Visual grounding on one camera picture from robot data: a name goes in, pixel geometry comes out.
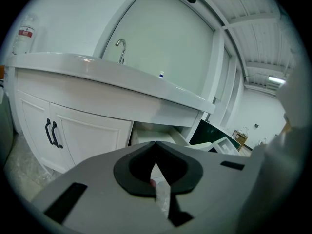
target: white sink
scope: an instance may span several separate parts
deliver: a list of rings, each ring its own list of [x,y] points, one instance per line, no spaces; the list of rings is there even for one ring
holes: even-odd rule
[[[76,54],[30,53],[11,56],[7,66],[42,70],[94,80],[213,113],[215,106],[204,98],[165,79],[123,64]]]

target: black cabinet handle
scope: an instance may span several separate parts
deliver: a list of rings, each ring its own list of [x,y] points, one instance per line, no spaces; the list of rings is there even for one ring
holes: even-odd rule
[[[53,136],[53,139],[54,139],[54,144],[55,144],[56,147],[58,147],[58,148],[63,148],[62,145],[59,145],[59,144],[58,144],[57,138],[55,137],[54,129],[55,129],[56,127],[57,127],[57,124],[56,124],[55,121],[53,121],[52,136]]]
[[[50,144],[54,145],[54,142],[52,142],[50,134],[49,134],[49,130],[48,130],[48,125],[50,125],[50,124],[51,124],[51,121],[49,119],[47,119],[47,123],[45,124],[45,131],[47,133],[47,136],[48,136],[48,139],[50,141]]]

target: open drawer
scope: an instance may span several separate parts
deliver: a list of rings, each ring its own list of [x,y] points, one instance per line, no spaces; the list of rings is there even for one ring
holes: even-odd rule
[[[134,122],[131,145],[150,141],[167,141],[180,146],[190,146],[173,126]]]

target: plastic bottle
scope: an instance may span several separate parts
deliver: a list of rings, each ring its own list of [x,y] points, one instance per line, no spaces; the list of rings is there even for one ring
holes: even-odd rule
[[[29,53],[38,24],[39,22],[36,14],[30,13],[25,16],[13,44],[14,55]]]

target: concrete floor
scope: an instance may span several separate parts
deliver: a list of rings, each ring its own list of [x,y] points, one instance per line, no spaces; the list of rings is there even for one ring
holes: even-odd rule
[[[12,150],[3,168],[14,191],[29,202],[51,181],[60,176],[46,173],[31,152],[23,134],[15,135]]]

